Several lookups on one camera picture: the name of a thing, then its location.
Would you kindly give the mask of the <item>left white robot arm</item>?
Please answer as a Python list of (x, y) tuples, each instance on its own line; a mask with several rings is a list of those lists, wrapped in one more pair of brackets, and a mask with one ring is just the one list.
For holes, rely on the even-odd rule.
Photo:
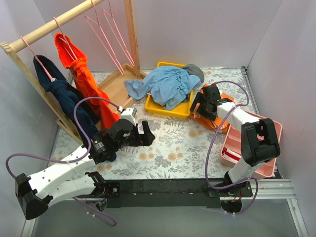
[(15, 195), (25, 218), (35, 219), (52, 205), (77, 196), (118, 196), (119, 186), (107, 184), (97, 171), (87, 172), (77, 179), (75, 176), (99, 163), (113, 161), (117, 151), (126, 146), (150, 146), (156, 137), (146, 120), (142, 121), (142, 129), (140, 133), (137, 124), (119, 119), (110, 129), (94, 135), (90, 151), (80, 146), (59, 164), (29, 176), (24, 173), (18, 175), (15, 178)]

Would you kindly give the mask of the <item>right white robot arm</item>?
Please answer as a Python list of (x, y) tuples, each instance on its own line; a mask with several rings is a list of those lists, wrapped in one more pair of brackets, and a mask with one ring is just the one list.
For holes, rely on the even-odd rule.
[(263, 164), (280, 155), (279, 141), (274, 122), (270, 118), (259, 119), (246, 111), (243, 104), (235, 104), (229, 98), (222, 98), (217, 83), (203, 87), (191, 105), (191, 112), (196, 111), (208, 120), (222, 119), (241, 134), (241, 158), (224, 176), (223, 185), (207, 186), (214, 190), (224, 190), (229, 196), (241, 191), (241, 183), (247, 182)]

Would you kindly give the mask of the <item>yellow plastic tray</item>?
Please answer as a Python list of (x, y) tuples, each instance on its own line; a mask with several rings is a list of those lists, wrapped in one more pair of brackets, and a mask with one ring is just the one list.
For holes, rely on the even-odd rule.
[[(183, 67), (184, 65), (182, 64), (175, 64), (175, 63), (167, 63), (167, 62), (158, 62), (157, 67), (161, 66), (175, 66), (175, 67)], [(176, 118), (186, 118), (189, 116), (189, 107), (192, 103), (192, 96), (193, 96), (193, 90), (189, 95), (187, 95), (187, 98), (180, 103), (178, 106), (176, 106), (174, 109), (168, 111), (164, 109), (164, 106), (161, 106), (154, 102), (153, 97), (151, 94), (148, 94), (148, 99), (146, 102), (146, 109), (148, 112), (153, 113), (153, 114), (159, 114), (159, 115), (164, 115), (164, 116), (171, 116), (171, 117), (176, 117)]]

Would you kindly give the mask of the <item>light blue shorts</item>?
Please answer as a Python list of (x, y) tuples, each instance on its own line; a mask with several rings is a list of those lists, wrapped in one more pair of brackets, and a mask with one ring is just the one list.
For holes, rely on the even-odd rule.
[(189, 75), (182, 67), (175, 66), (157, 67), (142, 80), (130, 79), (124, 82), (130, 97), (140, 100), (151, 94), (154, 102), (168, 111), (182, 103), (200, 84), (199, 77)]

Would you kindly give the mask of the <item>orange tie-dye shorts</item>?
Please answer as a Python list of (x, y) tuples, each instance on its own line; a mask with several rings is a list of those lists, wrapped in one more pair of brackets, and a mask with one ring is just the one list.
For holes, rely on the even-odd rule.
[[(231, 99), (231, 102), (234, 102), (234, 98), (229, 96), (228, 94), (220, 92), (220, 95), (221, 95), (221, 98), (229, 98), (229, 99)], [(198, 113), (191, 113), (191, 112), (190, 112), (189, 117), (192, 118), (193, 120), (197, 121), (198, 123), (200, 123), (202, 126), (204, 126), (205, 128), (207, 128), (209, 130), (216, 130), (220, 126), (221, 122), (223, 121), (223, 119), (219, 118), (219, 117), (217, 117), (215, 119), (215, 121), (211, 121), (211, 120), (208, 120), (208, 119), (202, 117)]]

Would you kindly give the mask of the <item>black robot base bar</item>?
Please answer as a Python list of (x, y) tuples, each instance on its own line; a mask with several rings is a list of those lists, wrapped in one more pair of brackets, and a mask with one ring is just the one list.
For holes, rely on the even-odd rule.
[(79, 198), (103, 202), (102, 208), (120, 207), (225, 207), (229, 212), (241, 210), (242, 199), (254, 194), (250, 182), (226, 190), (208, 187), (202, 178), (107, 180), (99, 194)]

